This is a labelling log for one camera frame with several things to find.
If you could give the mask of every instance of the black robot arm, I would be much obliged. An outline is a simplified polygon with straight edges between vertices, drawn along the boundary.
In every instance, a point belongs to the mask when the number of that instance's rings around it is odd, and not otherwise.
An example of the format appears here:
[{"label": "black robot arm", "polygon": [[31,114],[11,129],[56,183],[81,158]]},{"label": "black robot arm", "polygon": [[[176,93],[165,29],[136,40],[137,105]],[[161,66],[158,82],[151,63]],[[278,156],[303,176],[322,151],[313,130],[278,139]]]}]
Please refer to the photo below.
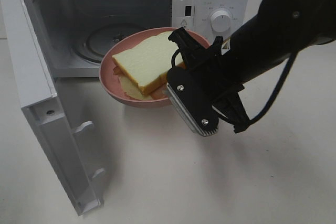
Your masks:
[{"label": "black robot arm", "polygon": [[[336,0],[263,0],[258,14],[230,39],[217,37],[205,49],[183,28],[169,40],[179,50],[167,74],[169,97],[190,128],[203,136],[217,132],[218,118],[246,130],[275,101],[299,51],[336,39]],[[222,55],[222,47],[228,51]],[[181,53],[185,69],[174,59]],[[253,119],[238,92],[243,84],[288,59],[265,107]]]}]

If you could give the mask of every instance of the bread slice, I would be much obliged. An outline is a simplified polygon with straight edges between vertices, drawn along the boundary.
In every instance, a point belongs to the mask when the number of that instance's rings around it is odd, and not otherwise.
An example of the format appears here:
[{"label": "bread slice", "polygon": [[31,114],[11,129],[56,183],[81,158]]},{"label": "bread slice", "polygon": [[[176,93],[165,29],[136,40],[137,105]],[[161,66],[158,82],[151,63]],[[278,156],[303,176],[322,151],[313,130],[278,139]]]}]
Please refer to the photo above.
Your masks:
[{"label": "bread slice", "polygon": [[[171,59],[178,49],[176,43],[168,40],[171,31],[165,31],[149,37],[131,49],[113,55],[113,61],[143,95],[167,82],[166,74],[171,66]],[[176,57],[176,65],[183,64],[182,56]]]}]

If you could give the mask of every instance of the microwave door frame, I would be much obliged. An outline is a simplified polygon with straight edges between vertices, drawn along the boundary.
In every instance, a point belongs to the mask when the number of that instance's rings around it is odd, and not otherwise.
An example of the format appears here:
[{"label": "microwave door frame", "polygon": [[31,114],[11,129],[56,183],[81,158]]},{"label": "microwave door frame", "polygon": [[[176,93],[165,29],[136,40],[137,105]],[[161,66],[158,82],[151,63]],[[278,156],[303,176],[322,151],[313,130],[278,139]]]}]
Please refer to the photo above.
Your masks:
[{"label": "microwave door frame", "polygon": [[27,6],[31,1],[1,0],[20,105],[78,215],[102,204],[76,141],[92,134],[93,123],[72,129],[55,88]]}]

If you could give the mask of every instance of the white table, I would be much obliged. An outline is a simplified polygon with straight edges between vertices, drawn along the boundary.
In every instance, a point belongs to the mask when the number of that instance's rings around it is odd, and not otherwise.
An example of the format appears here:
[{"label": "white table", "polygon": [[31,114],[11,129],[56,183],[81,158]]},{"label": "white table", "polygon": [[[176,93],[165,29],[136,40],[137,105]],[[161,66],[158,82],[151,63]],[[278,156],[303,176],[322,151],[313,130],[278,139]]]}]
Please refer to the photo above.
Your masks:
[{"label": "white table", "polygon": [[[6,40],[0,50],[0,223],[335,223],[336,43],[303,51],[274,107],[240,134],[220,123],[201,138],[171,106],[126,107],[95,79],[68,81],[114,171],[104,206],[81,217],[19,109]],[[281,70],[246,85],[249,115]]]}]

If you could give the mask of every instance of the white microwave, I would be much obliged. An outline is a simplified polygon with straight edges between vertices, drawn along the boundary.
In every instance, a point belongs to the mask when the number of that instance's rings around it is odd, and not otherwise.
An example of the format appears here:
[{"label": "white microwave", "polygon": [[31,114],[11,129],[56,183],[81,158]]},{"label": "white microwave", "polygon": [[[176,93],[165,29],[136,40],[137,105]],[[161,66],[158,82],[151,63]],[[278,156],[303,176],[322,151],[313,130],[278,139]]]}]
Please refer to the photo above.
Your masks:
[{"label": "white microwave", "polygon": [[77,214],[102,204],[106,170],[86,161],[96,137],[82,111],[69,118],[63,78],[97,77],[104,54],[123,38],[155,27],[185,27],[209,42],[243,23],[247,0],[1,0],[23,114]]}]

